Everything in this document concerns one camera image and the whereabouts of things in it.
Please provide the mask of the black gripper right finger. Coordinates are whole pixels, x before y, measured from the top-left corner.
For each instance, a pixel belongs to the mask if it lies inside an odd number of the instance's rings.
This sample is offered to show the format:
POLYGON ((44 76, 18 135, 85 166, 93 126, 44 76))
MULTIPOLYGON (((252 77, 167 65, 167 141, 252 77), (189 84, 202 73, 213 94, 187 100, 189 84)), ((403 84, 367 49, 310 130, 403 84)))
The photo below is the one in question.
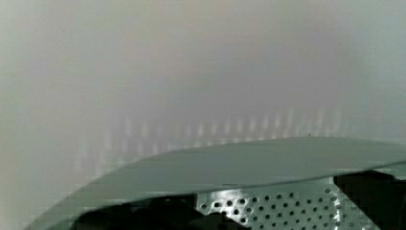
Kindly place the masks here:
POLYGON ((381 230, 405 230, 405 181, 364 171, 333 177, 334 184, 381 230))

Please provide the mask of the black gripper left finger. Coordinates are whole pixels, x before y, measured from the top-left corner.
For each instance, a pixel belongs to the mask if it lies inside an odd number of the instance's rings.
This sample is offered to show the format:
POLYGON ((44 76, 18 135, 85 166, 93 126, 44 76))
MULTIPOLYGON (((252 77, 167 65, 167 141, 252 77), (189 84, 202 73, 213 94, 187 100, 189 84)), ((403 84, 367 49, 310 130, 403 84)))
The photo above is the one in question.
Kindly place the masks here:
POLYGON ((196 210, 197 195, 147 198, 80 215, 71 230, 249 230, 221 213, 196 210))

